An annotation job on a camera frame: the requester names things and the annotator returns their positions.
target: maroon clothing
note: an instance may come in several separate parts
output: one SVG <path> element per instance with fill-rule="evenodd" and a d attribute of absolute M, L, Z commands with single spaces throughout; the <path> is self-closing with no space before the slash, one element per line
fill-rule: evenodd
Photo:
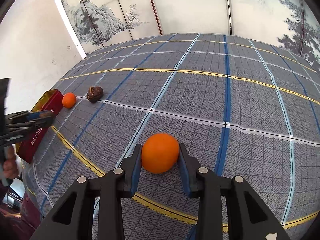
<path fill-rule="evenodd" d="M 0 201 L 2 202 L 9 187 L 4 187 L 0 183 Z M 21 217 L 4 217 L 0 213 L 0 235 L 5 234 L 7 239 L 29 240 L 33 232 L 40 224 L 40 212 L 31 202 L 28 194 L 23 196 Z"/>

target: orange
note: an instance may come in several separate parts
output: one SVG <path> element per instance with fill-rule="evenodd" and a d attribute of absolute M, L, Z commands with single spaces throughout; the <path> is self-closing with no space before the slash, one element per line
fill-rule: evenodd
<path fill-rule="evenodd" d="M 179 156 L 179 143 L 170 134 L 156 133 L 142 147 L 142 166 L 152 173 L 169 170 Z"/>
<path fill-rule="evenodd" d="M 76 99 L 76 96 L 74 95 L 74 93 L 66 93 L 63 96 L 62 105 L 64 107 L 70 109 L 75 105 L 76 101 L 77 101 L 77 99 Z"/>

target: red decorative border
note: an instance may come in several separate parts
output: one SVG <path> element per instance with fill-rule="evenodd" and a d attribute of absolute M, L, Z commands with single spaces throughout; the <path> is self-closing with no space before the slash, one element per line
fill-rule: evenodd
<path fill-rule="evenodd" d="M 156 11 L 155 4 L 153 3 L 153 0 L 150 0 L 150 2 L 151 2 L 151 5 L 152 5 L 152 8 L 153 8 L 153 12 L 155 13 L 155 17 L 156 17 L 156 21 L 157 21 L 157 24 L 158 24 L 158 28 L 159 28 L 160 35 L 162 35 L 162 30 L 161 30 L 161 26 L 160 26 L 160 21 L 159 21 L 159 18 L 158 18 L 158 14 L 157 14 L 157 11 Z"/>

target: finger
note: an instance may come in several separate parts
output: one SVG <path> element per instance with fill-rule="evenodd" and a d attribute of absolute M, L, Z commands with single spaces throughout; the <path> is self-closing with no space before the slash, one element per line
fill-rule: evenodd
<path fill-rule="evenodd" d="M 3 164 L 4 171 L 11 170 L 13 168 L 17 168 L 16 161 L 14 159 L 6 160 Z"/>
<path fill-rule="evenodd" d="M 19 171 L 18 169 L 12 169 L 9 171 L 4 171 L 3 174 L 7 179 L 15 179 L 16 177 L 18 177 Z"/>
<path fill-rule="evenodd" d="M 6 149 L 6 152 L 5 152 L 5 157 L 7 160 L 9 159 L 16 159 L 16 155 L 14 154 L 14 148 L 12 145 L 8 146 L 8 148 Z"/>

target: metal rivet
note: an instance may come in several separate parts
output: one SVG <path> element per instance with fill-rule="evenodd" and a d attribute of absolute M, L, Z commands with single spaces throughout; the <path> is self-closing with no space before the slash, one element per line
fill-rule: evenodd
<path fill-rule="evenodd" d="M 85 176 L 80 176 L 80 177 L 77 179 L 77 181 L 78 181 L 79 183 L 84 183 L 86 180 L 87 180 L 87 178 L 86 178 Z"/>
<path fill-rule="evenodd" d="M 205 174 L 205 173 L 208 172 L 208 169 L 207 169 L 206 167 L 200 167 L 200 168 L 198 169 L 198 171 L 199 171 L 200 173 Z"/>
<path fill-rule="evenodd" d="M 113 170 L 113 173 L 114 174 L 121 174 L 122 173 L 122 169 L 121 168 L 115 168 L 114 170 Z"/>
<path fill-rule="evenodd" d="M 235 176 L 235 181 L 241 183 L 243 182 L 243 178 L 241 176 Z"/>

